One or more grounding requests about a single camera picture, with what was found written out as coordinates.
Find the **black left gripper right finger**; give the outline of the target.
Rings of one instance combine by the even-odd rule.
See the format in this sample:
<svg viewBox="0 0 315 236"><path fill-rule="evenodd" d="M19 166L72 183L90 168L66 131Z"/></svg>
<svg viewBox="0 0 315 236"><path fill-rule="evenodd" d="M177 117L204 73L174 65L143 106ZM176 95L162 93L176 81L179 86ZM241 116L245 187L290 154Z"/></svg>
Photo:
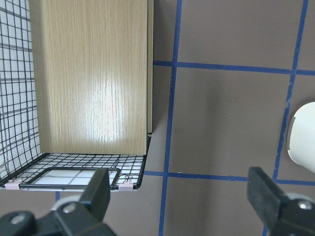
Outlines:
<svg viewBox="0 0 315 236"><path fill-rule="evenodd" d="M247 198L265 226L275 226L289 197L261 167L248 171Z"/></svg>

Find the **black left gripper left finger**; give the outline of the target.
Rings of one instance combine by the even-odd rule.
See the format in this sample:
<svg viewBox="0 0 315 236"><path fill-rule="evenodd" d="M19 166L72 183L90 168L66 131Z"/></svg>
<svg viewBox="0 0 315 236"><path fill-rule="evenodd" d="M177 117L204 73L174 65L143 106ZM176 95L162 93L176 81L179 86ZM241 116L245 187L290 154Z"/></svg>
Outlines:
<svg viewBox="0 0 315 236"><path fill-rule="evenodd" d="M79 199L97 220L103 221L110 202L109 172L107 168L95 171Z"/></svg>

